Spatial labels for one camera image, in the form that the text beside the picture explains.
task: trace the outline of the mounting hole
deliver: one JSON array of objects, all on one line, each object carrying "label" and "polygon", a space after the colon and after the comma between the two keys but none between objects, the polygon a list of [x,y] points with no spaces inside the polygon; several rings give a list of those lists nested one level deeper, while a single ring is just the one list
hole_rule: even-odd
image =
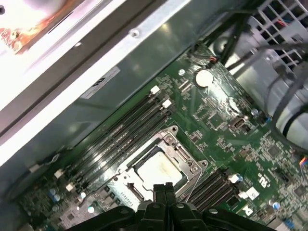
[{"label": "mounting hole", "polygon": [[4,14],[5,13],[5,9],[4,9],[4,6],[0,6],[0,15]]}]

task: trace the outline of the capacitor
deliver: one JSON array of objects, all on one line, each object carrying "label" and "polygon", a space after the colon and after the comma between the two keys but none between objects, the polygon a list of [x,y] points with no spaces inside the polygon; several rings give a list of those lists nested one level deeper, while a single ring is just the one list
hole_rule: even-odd
[{"label": "capacitor", "polygon": [[49,189],[49,194],[50,194],[51,196],[55,196],[56,190],[55,190],[55,189]]},{"label": "capacitor", "polygon": [[252,116],[256,116],[258,115],[259,111],[256,108],[251,109],[250,113],[252,114]]},{"label": "capacitor", "polygon": [[59,194],[56,194],[55,196],[53,196],[54,202],[59,202],[60,200],[61,200],[61,196]]},{"label": "capacitor", "polygon": [[275,200],[269,200],[269,205],[272,206],[275,210],[280,208],[280,203]]},{"label": "capacitor", "polygon": [[213,74],[208,70],[199,71],[194,78],[195,85],[202,89],[209,87],[213,81]]},{"label": "capacitor", "polygon": [[283,221],[285,223],[285,225],[289,228],[289,229],[294,229],[294,223],[293,221],[291,221],[290,219],[286,219]]},{"label": "capacitor", "polygon": [[89,207],[88,207],[88,213],[94,213],[96,210],[99,210],[99,204],[94,201]]},{"label": "capacitor", "polygon": [[80,197],[81,197],[81,199],[85,199],[86,198],[86,193],[85,192],[82,192],[81,194],[80,194]]}]

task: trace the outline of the white sticker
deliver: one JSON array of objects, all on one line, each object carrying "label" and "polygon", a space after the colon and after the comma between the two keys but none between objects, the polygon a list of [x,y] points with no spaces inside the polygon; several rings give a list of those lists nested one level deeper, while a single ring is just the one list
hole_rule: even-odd
[{"label": "white sticker", "polygon": [[99,89],[101,89],[106,83],[108,83],[114,76],[116,76],[120,72],[120,69],[115,66],[110,69],[103,77],[96,81],[85,93],[83,93],[80,97],[82,99],[88,100],[93,96]]},{"label": "white sticker", "polygon": [[253,210],[250,209],[250,208],[248,207],[248,205],[246,205],[246,206],[243,208],[243,211],[245,211],[245,213],[246,213],[247,216],[250,216],[251,214],[254,213]]},{"label": "white sticker", "polygon": [[252,201],[255,200],[260,195],[260,193],[254,187],[248,189],[246,193]]}]

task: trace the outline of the screw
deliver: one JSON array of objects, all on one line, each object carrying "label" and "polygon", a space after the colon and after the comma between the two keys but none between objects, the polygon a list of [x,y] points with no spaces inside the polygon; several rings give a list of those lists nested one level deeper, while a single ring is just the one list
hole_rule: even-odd
[{"label": "screw", "polygon": [[166,141],[167,141],[168,143],[170,143],[170,142],[172,141],[172,138],[171,138],[171,137],[167,137]]},{"label": "screw", "polygon": [[137,29],[132,29],[129,31],[130,36],[132,36],[133,38],[138,38],[140,36],[140,31]]},{"label": "screw", "polygon": [[271,61],[273,58],[274,58],[274,56],[273,56],[273,55],[269,55],[269,56],[268,56],[268,57],[266,57],[265,59],[266,59],[267,61]]},{"label": "screw", "polygon": [[214,209],[214,208],[209,209],[209,212],[211,214],[217,214],[218,213],[218,211],[216,209]]},{"label": "screw", "polygon": [[183,76],[185,74],[185,70],[184,69],[181,69],[180,71],[179,71],[179,76]]},{"label": "screw", "polygon": [[191,168],[192,168],[192,172],[198,171],[198,167],[196,165],[193,165]]},{"label": "screw", "polygon": [[121,214],[127,214],[128,213],[128,211],[126,210],[126,209],[123,209],[123,210],[121,210],[121,212],[120,212]]},{"label": "screw", "polygon": [[177,204],[177,207],[178,207],[178,208],[184,208],[184,205],[181,204],[181,203],[178,203],[178,204]]}]

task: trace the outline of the black ram slot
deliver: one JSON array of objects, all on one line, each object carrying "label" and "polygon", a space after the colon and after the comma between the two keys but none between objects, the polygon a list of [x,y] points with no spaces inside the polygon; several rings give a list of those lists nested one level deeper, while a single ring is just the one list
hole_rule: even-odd
[{"label": "black ram slot", "polygon": [[208,188],[206,191],[198,195],[198,197],[191,200],[191,203],[195,206],[202,203],[204,200],[210,200],[211,197],[215,196],[216,193],[219,192],[221,188],[226,186],[227,183],[223,181],[217,181],[215,184],[213,184],[210,188]]},{"label": "black ram slot", "polygon": [[[153,122],[151,127],[149,127],[144,134],[142,135],[148,135],[151,134],[152,132],[155,131],[155,129],[161,125],[167,118],[167,116],[169,116],[170,113],[168,113],[168,115],[165,115],[164,117],[160,118],[159,120],[157,120],[156,122]],[[120,152],[119,154],[117,154],[112,161],[108,162],[107,165],[105,165],[103,168],[101,168],[99,171],[97,171],[90,179],[88,179],[85,183],[83,183],[81,185],[81,189],[80,190],[84,190],[86,188],[86,186],[90,185],[91,183],[93,183],[97,178],[99,178],[108,168],[110,168],[113,164],[115,164],[119,158],[126,152],[129,152],[132,148],[134,148],[134,146],[142,140],[143,136],[139,135],[136,138],[133,139],[133,141],[129,144],[129,146],[126,148],[126,150],[123,150],[122,152]]]},{"label": "black ram slot", "polygon": [[216,171],[214,172],[211,176],[209,176],[205,181],[203,181],[200,185],[198,185],[194,191],[192,192],[191,196],[190,196],[190,200],[191,201],[193,198],[195,198],[197,195],[199,195],[200,193],[202,193],[202,191],[204,190],[204,188],[206,188],[207,185],[211,184],[213,181],[215,181],[217,178],[220,177],[220,172]]},{"label": "black ram slot", "polygon": [[101,163],[103,163],[107,158],[111,157],[111,155],[113,154],[113,152],[116,149],[120,149],[121,145],[127,143],[131,137],[132,134],[138,132],[138,130],[143,129],[144,126],[146,124],[149,123],[150,120],[153,119],[153,117],[155,117],[158,113],[160,112],[159,108],[157,108],[155,111],[150,112],[147,116],[144,116],[143,118],[146,118],[146,120],[142,121],[142,123],[140,123],[139,121],[136,121],[135,123],[131,124],[131,126],[129,126],[129,128],[132,128],[133,130],[130,131],[131,134],[127,134],[126,137],[124,137],[123,140],[120,140],[120,143],[111,143],[110,145],[113,145],[111,147],[110,150],[108,150],[103,156],[102,158],[100,158],[100,160],[96,161],[95,163],[93,163],[92,165],[88,166],[88,169],[86,170],[86,172],[82,173],[82,178],[85,178],[87,174],[91,173],[92,171],[94,171]]},{"label": "black ram slot", "polygon": [[[132,115],[134,115],[140,108],[142,108],[151,98],[149,96],[145,96],[141,101],[139,101],[134,107],[132,107],[126,114],[125,116],[121,117],[115,124],[113,124],[111,127],[107,129],[103,135],[99,136],[92,144],[92,147],[89,149],[86,149],[83,151],[80,156],[83,156],[84,154],[88,154],[89,152],[92,152],[92,149],[97,147],[102,141],[102,139],[106,138],[109,136],[109,134],[115,130],[117,127],[119,127],[122,123],[125,123],[127,120],[130,119]],[[72,165],[77,165],[80,162],[82,162],[83,159],[76,158],[75,161],[70,163],[70,166]]]},{"label": "black ram slot", "polygon": [[[145,124],[151,122],[152,119],[153,119],[153,117],[150,117],[148,120],[145,121]],[[130,146],[131,144],[133,144],[133,143],[136,141],[136,138],[134,138],[134,137],[138,136],[138,131],[139,131],[139,128],[135,129],[135,131],[134,131],[133,134],[130,134],[130,136],[129,136],[130,139],[125,140],[126,144],[128,143],[128,145]],[[121,151],[121,147],[116,147],[116,148],[110,150],[110,152],[108,153],[108,157],[107,157],[107,158],[111,157],[115,152],[119,152],[119,151],[120,151],[120,153],[123,153],[123,152],[124,152],[124,151]],[[122,156],[122,155],[118,155],[118,154],[117,154],[116,157],[113,157],[112,159],[115,160],[115,161],[117,161],[117,157],[120,158],[121,156]],[[82,180],[82,179],[86,179],[86,178],[89,176],[89,174],[92,174],[92,172],[93,172],[98,166],[99,166],[99,164],[97,164],[97,165],[95,166],[95,168],[91,168],[90,171],[88,170],[88,171],[87,171],[87,174],[84,174],[83,176],[81,176],[80,179],[79,179],[79,181]],[[99,169],[97,172],[103,171],[103,169],[105,169],[105,166],[104,166],[103,168]]]},{"label": "black ram slot", "polygon": [[98,157],[101,154],[101,150],[104,150],[106,146],[108,146],[109,144],[112,144],[112,142],[116,139],[118,139],[119,137],[121,137],[123,135],[123,133],[126,132],[127,129],[129,129],[130,127],[132,127],[134,125],[134,123],[136,123],[136,119],[140,118],[141,116],[147,116],[148,113],[150,111],[152,111],[152,109],[154,108],[155,104],[148,104],[145,108],[142,107],[142,111],[139,112],[138,115],[136,115],[133,120],[127,120],[127,124],[125,124],[120,130],[118,130],[115,134],[113,134],[112,136],[108,137],[107,139],[101,141],[99,143],[99,145],[97,145],[95,147],[95,150],[92,150],[92,154],[88,155],[86,159],[84,159],[82,162],[80,162],[77,166],[74,167],[74,171],[72,172],[72,175],[75,175],[76,173],[78,173],[80,171],[80,168],[84,168],[84,165],[90,163],[93,159],[95,159],[96,157]]},{"label": "black ram slot", "polygon": [[217,169],[192,192],[188,202],[195,205],[199,212],[219,205],[238,193],[236,186],[227,179],[226,171]]},{"label": "black ram slot", "polygon": [[199,206],[197,210],[198,212],[203,212],[205,209],[222,204],[223,202],[229,200],[233,196],[234,196],[233,190],[228,189],[227,191],[224,192],[224,194],[222,193],[220,194],[220,198],[216,198],[215,201],[204,203],[202,206]]},{"label": "black ram slot", "polygon": [[220,200],[228,192],[232,192],[232,188],[230,188],[228,185],[224,185],[213,194],[208,194],[208,197],[204,198],[204,201],[196,204],[195,206],[198,210],[206,209],[215,204],[215,202]]}]

